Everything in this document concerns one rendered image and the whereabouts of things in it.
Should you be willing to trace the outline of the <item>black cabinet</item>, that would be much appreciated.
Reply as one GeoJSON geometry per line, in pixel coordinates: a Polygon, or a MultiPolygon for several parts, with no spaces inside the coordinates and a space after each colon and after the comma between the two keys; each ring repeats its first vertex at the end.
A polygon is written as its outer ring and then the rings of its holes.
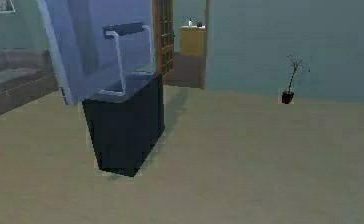
{"type": "Polygon", "coordinates": [[[160,74],[129,76],[123,97],[82,102],[98,168],[133,177],[165,130],[160,74]]]}

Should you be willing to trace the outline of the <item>yellow wooden cupboard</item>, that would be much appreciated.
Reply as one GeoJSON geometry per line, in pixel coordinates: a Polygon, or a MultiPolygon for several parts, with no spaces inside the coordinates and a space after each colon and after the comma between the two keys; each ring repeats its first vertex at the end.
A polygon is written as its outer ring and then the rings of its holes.
{"type": "Polygon", "coordinates": [[[180,28],[180,53],[185,56],[204,55],[205,29],[182,26],[180,28]]]}

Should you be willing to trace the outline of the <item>brown wooden room door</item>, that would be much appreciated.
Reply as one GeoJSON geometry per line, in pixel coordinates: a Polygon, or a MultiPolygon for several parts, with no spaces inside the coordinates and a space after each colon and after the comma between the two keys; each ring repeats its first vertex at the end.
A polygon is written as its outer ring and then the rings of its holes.
{"type": "Polygon", "coordinates": [[[152,0],[156,71],[163,78],[174,72],[173,0],[152,0]]]}

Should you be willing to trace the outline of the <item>house plant in red pot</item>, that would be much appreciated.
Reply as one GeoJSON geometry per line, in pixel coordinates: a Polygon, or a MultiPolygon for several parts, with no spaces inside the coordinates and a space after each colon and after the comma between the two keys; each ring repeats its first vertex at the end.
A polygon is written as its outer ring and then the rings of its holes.
{"type": "Polygon", "coordinates": [[[288,88],[285,89],[281,94],[281,102],[283,104],[290,104],[294,98],[294,77],[298,73],[310,72],[311,68],[306,65],[306,62],[303,59],[295,59],[292,54],[288,56],[290,59],[290,65],[292,66],[292,73],[290,76],[290,81],[288,84],[288,88]]]}

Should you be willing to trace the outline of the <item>brown sofa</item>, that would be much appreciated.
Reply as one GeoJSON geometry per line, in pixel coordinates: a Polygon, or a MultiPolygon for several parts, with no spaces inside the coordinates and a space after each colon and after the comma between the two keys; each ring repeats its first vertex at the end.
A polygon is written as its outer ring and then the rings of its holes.
{"type": "Polygon", "coordinates": [[[0,115],[57,90],[48,50],[0,50],[0,115]]]}

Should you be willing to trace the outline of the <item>framed wall picture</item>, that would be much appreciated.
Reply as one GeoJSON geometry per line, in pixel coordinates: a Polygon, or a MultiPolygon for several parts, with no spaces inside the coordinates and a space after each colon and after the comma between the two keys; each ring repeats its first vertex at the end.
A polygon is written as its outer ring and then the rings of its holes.
{"type": "Polygon", "coordinates": [[[12,13],[14,11],[12,0],[0,0],[0,13],[12,13]]]}

